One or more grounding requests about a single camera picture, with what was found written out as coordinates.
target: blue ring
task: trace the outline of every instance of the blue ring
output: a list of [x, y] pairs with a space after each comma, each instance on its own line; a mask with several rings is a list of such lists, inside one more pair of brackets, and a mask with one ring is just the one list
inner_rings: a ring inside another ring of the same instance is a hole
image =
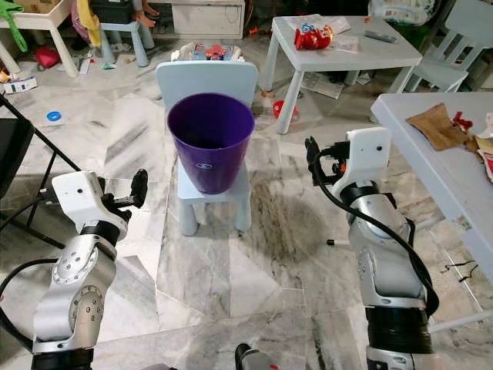
[[46, 118], [52, 122], [54, 121], [58, 121], [59, 119], [62, 118], [62, 115], [60, 114], [60, 112], [57, 112], [57, 111], [53, 111], [53, 112], [50, 112], [46, 115]]

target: small plastic chair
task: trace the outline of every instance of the small plastic chair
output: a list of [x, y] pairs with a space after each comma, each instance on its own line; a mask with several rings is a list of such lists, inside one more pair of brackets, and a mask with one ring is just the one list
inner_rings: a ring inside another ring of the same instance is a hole
[[[258, 71], [248, 62], [164, 62], [157, 66], [156, 78], [167, 114], [181, 99], [199, 93], [222, 93], [251, 106]], [[183, 235], [196, 233], [198, 223], [193, 205], [200, 203], [235, 203], [235, 228], [249, 229], [252, 224], [250, 195], [251, 187], [245, 163], [230, 189], [221, 194], [209, 195], [200, 193], [195, 188], [178, 160], [179, 225]]]
[[[482, 0], [457, 0], [445, 26], [448, 34], [438, 48], [425, 56], [413, 69], [406, 90], [413, 92], [424, 79], [437, 86], [441, 92], [456, 92], [468, 76], [467, 69], [483, 49], [493, 47], [493, 5]], [[457, 45], [447, 54], [452, 42], [459, 36]], [[464, 61], [455, 66], [455, 61], [464, 49], [473, 45]]]
[[152, 49], [154, 47], [154, 41], [151, 31], [147, 27], [138, 22], [131, 22], [127, 25], [119, 23], [101, 23], [102, 57], [106, 63], [114, 63], [116, 61], [115, 56], [111, 51], [105, 31], [110, 31], [110, 38], [114, 44], [122, 43], [122, 37], [119, 34], [120, 32], [130, 32], [132, 35], [133, 50], [136, 54], [137, 65], [140, 67], [147, 67], [149, 65], [146, 49]]

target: remote control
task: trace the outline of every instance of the remote control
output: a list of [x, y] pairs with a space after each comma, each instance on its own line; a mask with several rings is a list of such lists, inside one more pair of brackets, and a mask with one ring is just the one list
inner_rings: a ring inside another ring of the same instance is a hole
[[376, 40], [380, 40], [380, 41], [385, 41], [385, 42], [390, 42], [392, 44], [394, 44], [395, 42], [397, 42], [397, 37], [395, 36], [389, 36], [389, 35], [385, 35], [384, 33], [380, 33], [380, 32], [375, 32], [375, 31], [365, 31], [364, 32], [364, 35], [371, 38], [371, 39], [376, 39]]

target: marble floor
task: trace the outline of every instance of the marble floor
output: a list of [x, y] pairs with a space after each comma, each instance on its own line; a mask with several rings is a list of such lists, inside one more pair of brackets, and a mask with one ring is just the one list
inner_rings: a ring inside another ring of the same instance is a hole
[[[38, 72], [20, 62], [39, 87], [10, 96], [14, 104], [81, 168], [104, 176], [107, 191], [129, 192], [139, 168], [149, 172], [146, 204], [133, 211], [129, 233], [117, 245], [117, 275], [106, 297], [95, 370], [138, 369], [162, 362], [180, 370], [234, 368], [234, 349], [247, 342], [286, 370], [366, 368], [366, 319], [353, 253], [325, 245], [329, 237], [347, 238], [345, 214], [312, 187], [303, 142], [320, 145], [344, 139], [348, 130], [373, 126], [370, 106], [398, 71], [379, 72], [366, 86], [348, 86], [339, 99], [305, 91], [300, 114], [287, 135], [276, 134], [271, 98], [256, 92], [256, 128], [246, 155], [253, 226], [238, 232], [234, 209], [226, 204], [196, 208], [196, 235], [179, 232], [176, 152], [165, 124], [163, 101], [154, 69], [168, 61], [180, 42], [159, 43], [151, 64], [139, 68], [120, 55], [117, 68], [102, 60], [89, 74], [70, 79], [56, 69]], [[261, 69], [269, 45], [266, 36], [236, 42], [247, 61]], [[274, 93], [282, 99], [293, 70], [282, 52]], [[46, 113], [58, 110], [63, 125], [47, 126]], [[5, 111], [0, 109], [0, 116]], [[36, 192], [50, 150], [37, 139], [8, 194], [6, 213]], [[54, 173], [69, 168], [57, 161]], [[417, 221], [436, 210], [434, 201], [393, 148], [383, 190], [391, 191], [400, 210]], [[41, 207], [34, 227], [59, 241], [75, 234], [57, 207]], [[493, 308], [493, 289], [476, 270], [459, 283], [459, 271], [441, 273], [450, 263], [470, 258], [446, 221], [416, 236], [415, 247], [428, 266], [441, 306], [433, 319], [447, 321]], [[0, 278], [22, 262], [54, 257], [58, 251], [8, 227], [0, 235]], [[32, 314], [49, 283], [49, 267], [30, 268], [5, 291], [2, 307], [27, 335]], [[491, 322], [442, 331], [432, 336], [445, 368], [491, 369]], [[0, 331], [0, 369], [29, 368], [31, 357]]]

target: green cloth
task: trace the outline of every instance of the green cloth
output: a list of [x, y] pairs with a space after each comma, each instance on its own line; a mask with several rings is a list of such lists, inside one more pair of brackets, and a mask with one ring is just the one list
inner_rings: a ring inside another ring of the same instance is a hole
[[18, 47], [23, 51], [28, 51], [28, 46], [25, 43], [24, 38], [19, 32], [17, 25], [15, 25], [14, 19], [11, 16], [11, 13], [14, 12], [22, 12], [24, 8], [20, 5], [13, 4], [11, 2], [7, 2], [6, 0], [0, 0], [0, 17], [5, 18], [8, 25], [10, 26], [10, 31], [14, 36], [15, 42], [17, 42]]

